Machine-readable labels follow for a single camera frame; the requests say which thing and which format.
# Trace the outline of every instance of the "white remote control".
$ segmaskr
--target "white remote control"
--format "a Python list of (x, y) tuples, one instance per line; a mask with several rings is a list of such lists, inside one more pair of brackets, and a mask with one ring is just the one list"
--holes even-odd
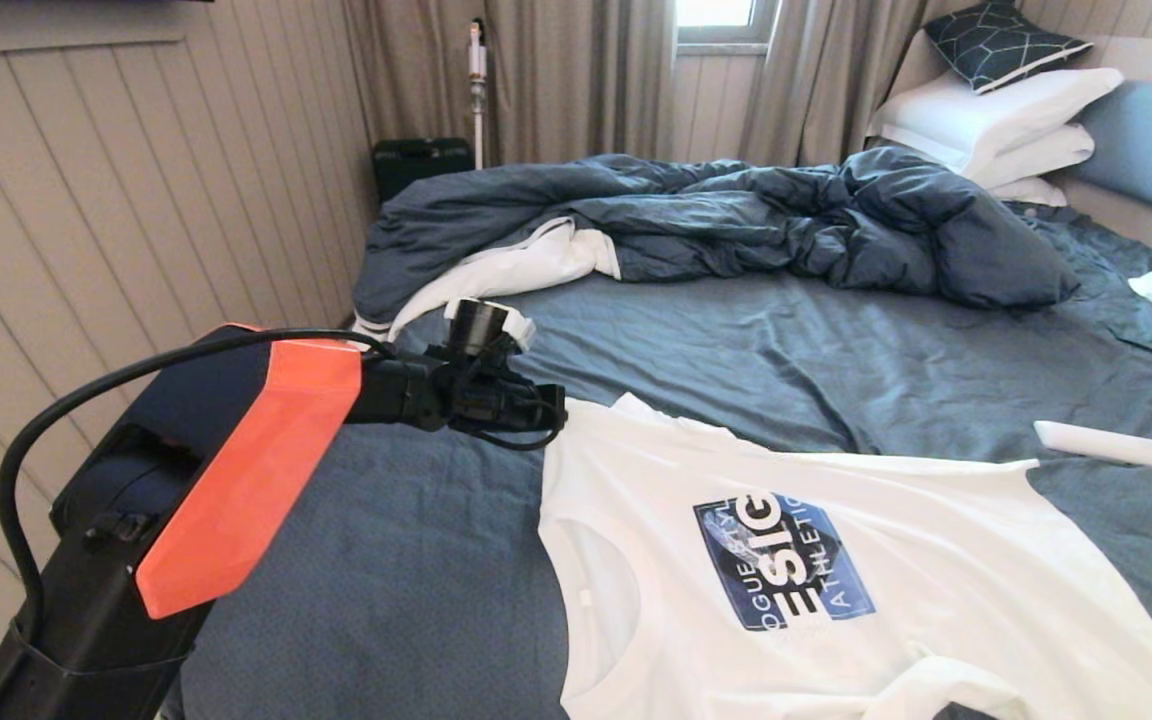
[(1034, 432), (1038, 433), (1043, 447), (1051, 447), (1052, 450), (1152, 467), (1152, 439), (1149, 438), (1111, 433), (1108, 430), (1084, 429), (1052, 420), (1034, 420)]

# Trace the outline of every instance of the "geometric pattern pillowcase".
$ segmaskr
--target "geometric pattern pillowcase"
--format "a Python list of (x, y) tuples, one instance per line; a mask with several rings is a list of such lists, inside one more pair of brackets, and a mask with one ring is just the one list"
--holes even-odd
[(1055, 70), (1092, 47), (1091, 41), (1044, 31), (1011, 3), (975, 5), (923, 29), (976, 94)]

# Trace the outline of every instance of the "curtain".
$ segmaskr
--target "curtain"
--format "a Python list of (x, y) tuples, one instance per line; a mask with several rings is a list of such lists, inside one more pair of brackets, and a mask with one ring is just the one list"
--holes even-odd
[(673, 0), (351, 0), (371, 137), (472, 137), (470, 20), (488, 37), (488, 165), (667, 158)]
[(750, 97), (741, 158), (759, 165), (838, 162), (865, 127), (929, 20), (973, 0), (781, 0)]

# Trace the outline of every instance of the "mattress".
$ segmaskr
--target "mattress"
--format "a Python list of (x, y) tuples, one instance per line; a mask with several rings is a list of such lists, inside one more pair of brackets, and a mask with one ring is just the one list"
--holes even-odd
[[(1152, 469), (1045, 450), (1032, 420), (1152, 437), (1152, 250), (1070, 210), (1029, 222), (1067, 302), (979, 310), (786, 273), (503, 300), (539, 325), (516, 366), (623, 392), (773, 450), (1037, 457), (1029, 478), (1152, 616)], [(442, 340), (426, 314), (403, 344)], [(452, 432), (343, 429), (270, 553), (215, 604), (183, 670), (189, 719), (564, 717), (567, 630), (538, 536), (541, 454)]]

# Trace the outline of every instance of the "wooden panel wall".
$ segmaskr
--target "wooden panel wall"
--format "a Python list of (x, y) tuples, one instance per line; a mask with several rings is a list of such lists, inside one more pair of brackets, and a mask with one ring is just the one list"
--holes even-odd
[[(185, 40), (0, 53), (0, 454), (60, 393), (223, 320), (351, 311), (367, 146), (340, 0), (189, 5)], [(51, 498), (134, 388), (36, 448)], [(18, 583), (0, 536), (0, 635)]]
[(673, 160), (736, 158), (763, 55), (682, 55), (675, 63)]
[(1151, 37), (1152, 0), (1020, 0), (1038, 26), (1089, 36)]

